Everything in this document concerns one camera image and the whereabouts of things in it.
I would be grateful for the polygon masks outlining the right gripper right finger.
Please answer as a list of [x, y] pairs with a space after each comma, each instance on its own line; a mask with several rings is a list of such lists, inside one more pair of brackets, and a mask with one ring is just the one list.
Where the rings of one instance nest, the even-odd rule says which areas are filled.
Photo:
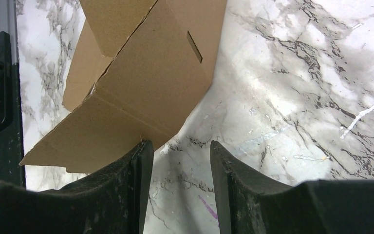
[[210, 146], [223, 234], [374, 234], [374, 180], [276, 181]]

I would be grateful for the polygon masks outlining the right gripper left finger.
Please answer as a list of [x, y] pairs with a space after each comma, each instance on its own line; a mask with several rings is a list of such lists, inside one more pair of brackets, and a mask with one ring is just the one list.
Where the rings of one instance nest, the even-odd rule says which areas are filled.
[[59, 190], [0, 181], [0, 234], [141, 234], [154, 150], [143, 140], [98, 171]]

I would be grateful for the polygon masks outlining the brown cardboard box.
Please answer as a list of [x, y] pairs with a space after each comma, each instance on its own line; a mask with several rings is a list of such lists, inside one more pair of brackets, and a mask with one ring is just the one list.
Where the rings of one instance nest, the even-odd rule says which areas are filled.
[[93, 173], [175, 136], [212, 84], [224, 0], [83, 0], [65, 119], [21, 165]]

